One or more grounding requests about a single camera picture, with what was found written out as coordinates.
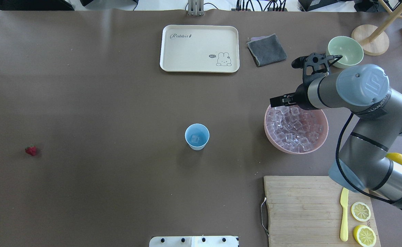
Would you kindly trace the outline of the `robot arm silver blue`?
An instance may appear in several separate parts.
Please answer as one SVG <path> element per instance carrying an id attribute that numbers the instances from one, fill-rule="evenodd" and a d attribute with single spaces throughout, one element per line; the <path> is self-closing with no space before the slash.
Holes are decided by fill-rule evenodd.
<path id="1" fill-rule="evenodd" d="M 312 53 L 292 62 L 303 69 L 303 83 L 294 93 L 270 99 L 271 107 L 298 105 L 304 110 L 347 108 L 359 117 L 344 144 L 339 135 L 329 177 L 352 192 L 378 194 L 376 200 L 402 210 L 402 164 L 386 157 L 402 136 L 402 94 L 389 86 L 384 70 L 374 64 L 351 66 L 331 73 L 342 55 Z"/>

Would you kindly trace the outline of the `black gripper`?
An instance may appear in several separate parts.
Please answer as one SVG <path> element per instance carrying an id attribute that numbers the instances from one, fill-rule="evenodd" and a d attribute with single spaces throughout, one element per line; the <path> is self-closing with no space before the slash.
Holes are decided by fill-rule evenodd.
<path id="1" fill-rule="evenodd" d="M 294 94 L 283 94 L 270 98 L 271 108 L 298 105 L 302 109 L 323 109 L 328 105 L 323 103 L 319 88 L 324 78 L 330 73 L 330 67 L 339 61 L 342 55 L 326 55 L 311 53 L 292 61 L 295 69 L 303 69 L 303 83 L 298 86 Z"/>

